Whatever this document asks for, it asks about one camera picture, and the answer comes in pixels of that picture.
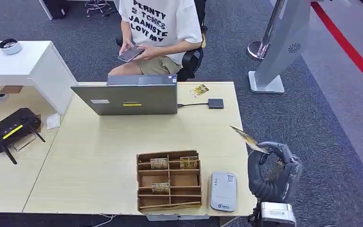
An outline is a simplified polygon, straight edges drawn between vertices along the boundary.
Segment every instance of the robotic arm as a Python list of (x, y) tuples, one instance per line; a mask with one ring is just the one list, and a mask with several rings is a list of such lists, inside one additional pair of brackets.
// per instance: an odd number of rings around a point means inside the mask
[[(257, 144), (257, 146), (266, 149), (269, 154), (252, 151), (248, 157), (249, 188), (255, 197), (258, 198), (254, 214), (249, 216), (249, 218), (254, 217), (254, 226), (262, 226), (261, 211), (264, 212), (269, 206), (285, 206), (287, 210), (291, 209), (288, 203), (291, 202), (294, 191), (297, 188), (303, 171), (303, 164), (297, 156), (291, 153), (286, 144), (266, 141)], [(268, 155), (272, 153), (275, 153), (279, 160), (272, 173), (265, 178), (261, 175), (260, 166), (266, 162)], [(268, 221), (266, 223), (263, 226), (276, 226), (269, 224)], [(281, 226), (295, 226), (295, 219), (290, 222), (290, 225)]]

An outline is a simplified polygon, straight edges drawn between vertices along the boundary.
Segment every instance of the white t-shirt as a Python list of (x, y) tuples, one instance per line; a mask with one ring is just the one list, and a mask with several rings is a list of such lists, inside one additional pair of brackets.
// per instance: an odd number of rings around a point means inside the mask
[[(136, 45), (171, 46), (179, 41), (201, 43), (194, 0), (120, 0), (119, 14), (130, 23)], [(182, 65), (185, 52), (167, 55)]]

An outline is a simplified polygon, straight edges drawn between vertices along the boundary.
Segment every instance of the person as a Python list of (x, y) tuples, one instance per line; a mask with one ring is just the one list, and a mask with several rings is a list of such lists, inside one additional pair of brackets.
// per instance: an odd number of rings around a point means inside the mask
[(201, 46), (194, 0), (120, 0), (118, 10), (123, 37), (119, 55), (133, 47), (131, 39), (144, 52), (108, 76), (175, 74), (186, 51)]

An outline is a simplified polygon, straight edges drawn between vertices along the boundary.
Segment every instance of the smartphone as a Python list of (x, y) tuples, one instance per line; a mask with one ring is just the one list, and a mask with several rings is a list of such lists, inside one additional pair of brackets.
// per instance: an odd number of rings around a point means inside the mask
[(127, 49), (125, 52), (123, 52), (121, 55), (119, 55), (118, 59), (129, 62), (139, 56), (144, 50), (138, 50), (138, 46), (134, 45), (133, 47)]

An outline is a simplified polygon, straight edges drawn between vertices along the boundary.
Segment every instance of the chrome base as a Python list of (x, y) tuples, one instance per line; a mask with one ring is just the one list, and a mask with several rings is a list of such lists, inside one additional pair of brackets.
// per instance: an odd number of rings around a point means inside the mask
[(254, 41), (254, 42), (249, 43), (248, 47), (247, 47), (247, 54), (250, 57), (252, 57), (254, 60), (262, 61), (262, 60), (264, 60), (264, 58), (258, 57), (259, 46), (261, 46), (261, 41)]
[(254, 77), (255, 71), (248, 72), (248, 80), (250, 82), (251, 91), (254, 93), (272, 93), (272, 94), (283, 94), (285, 88), (283, 87), (280, 75), (275, 77), (266, 87), (257, 87), (257, 83)]
[(106, 2), (106, 0), (90, 0), (84, 5), (87, 8), (87, 17), (90, 17), (90, 10), (99, 10), (101, 12), (101, 16), (105, 17), (102, 9), (106, 6), (109, 6), (109, 10), (111, 10), (111, 6)]

